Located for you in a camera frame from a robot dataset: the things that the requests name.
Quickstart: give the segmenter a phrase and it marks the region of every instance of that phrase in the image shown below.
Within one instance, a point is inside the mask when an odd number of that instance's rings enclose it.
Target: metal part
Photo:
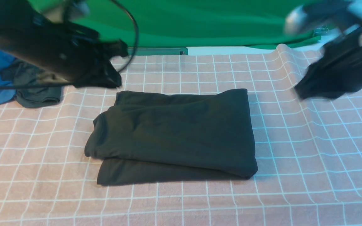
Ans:
[[[351,2],[324,0],[298,7],[286,19],[285,32],[297,35],[333,23],[340,36],[323,46],[323,57],[310,64],[293,90],[301,100],[337,99],[362,89],[362,18],[349,11]]]
[[[66,0],[66,4],[58,4],[40,12],[44,17],[53,23],[63,23],[64,11],[69,10],[69,21],[77,20],[86,17],[90,14],[90,8],[86,0],[70,1]]]

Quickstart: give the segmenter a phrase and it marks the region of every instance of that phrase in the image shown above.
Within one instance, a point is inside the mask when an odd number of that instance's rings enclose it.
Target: black garment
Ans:
[[[99,185],[249,179],[258,170],[246,89],[123,91],[93,123],[85,155],[103,159]]]
[[[36,76],[42,72],[43,70],[36,66],[16,60],[2,71],[1,76],[3,80],[13,81],[14,86],[37,85]],[[14,100],[25,108],[40,108],[59,104],[61,94],[61,87],[21,89],[16,91]]]

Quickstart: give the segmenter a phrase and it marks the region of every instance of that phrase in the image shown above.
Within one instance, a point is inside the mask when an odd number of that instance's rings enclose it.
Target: clothing pile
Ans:
[[[0,86],[35,85],[43,70],[0,51]],[[15,100],[25,108],[59,104],[62,88],[0,90],[0,105]]]

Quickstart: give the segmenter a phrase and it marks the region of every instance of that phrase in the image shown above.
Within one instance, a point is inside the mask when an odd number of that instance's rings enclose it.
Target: pink grid tablecloth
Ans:
[[[101,162],[83,147],[119,90],[70,87],[55,107],[0,106],[0,225],[362,225],[362,91],[302,103],[290,92],[318,57],[286,45],[136,57],[123,74],[132,91],[248,89],[259,171],[243,182],[97,186]]]

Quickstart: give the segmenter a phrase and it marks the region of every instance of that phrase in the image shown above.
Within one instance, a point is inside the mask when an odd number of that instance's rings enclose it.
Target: dark gray cloth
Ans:
[[[14,86],[37,85],[36,77],[42,69],[16,60],[12,66],[3,70],[4,80],[13,81]],[[62,87],[49,87],[37,89],[20,89],[16,91],[14,100],[25,108],[40,108],[57,105],[61,102]]]
[[[94,121],[97,183],[249,179],[258,170],[246,89],[218,95],[123,91]]]

